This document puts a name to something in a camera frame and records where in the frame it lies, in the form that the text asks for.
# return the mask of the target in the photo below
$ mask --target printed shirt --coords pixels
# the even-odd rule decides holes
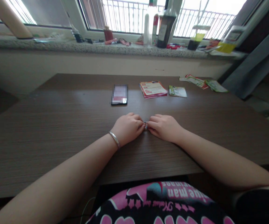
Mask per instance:
[[[106,201],[88,224],[233,224],[208,196],[185,182],[130,188]]]

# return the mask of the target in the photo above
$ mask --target wall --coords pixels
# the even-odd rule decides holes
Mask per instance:
[[[187,58],[0,50],[0,88],[18,97],[56,73],[181,76],[218,79],[232,62]]]

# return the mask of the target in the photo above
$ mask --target window sill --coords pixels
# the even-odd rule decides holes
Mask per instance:
[[[220,59],[220,60],[240,60],[245,54],[233,52],[231,54],[210,55],[203,51],[171,50],[160,49],[157,47],[145,47],[142,45],[131,44],[129,47],[122,44],[104,45],[77,43],[75,40],[66,42],[53,43],[36,43],[34,40],[18,40],[13,36],[0,36],[0,49],[17,49],[17,50],[42,50],[57,52],[77,52],[92,54],[127,54],[142,55],[154,57],[170,58],[195,58],[195,59]]]

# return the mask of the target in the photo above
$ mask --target phone screen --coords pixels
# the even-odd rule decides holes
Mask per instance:
[[[128,100],[128,85],[114,85],[112,105],[126,105]]]

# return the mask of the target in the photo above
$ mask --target hand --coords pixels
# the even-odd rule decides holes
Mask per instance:
[[[120,147],[136,139],[145,129],[145,124],[138,114],[129,113],[120,117],[111,132],[117,137]]]
[[[156,137],[177,144],[183,137],[183,130],[172,116],[156,114],[147,122],[148,130]]]

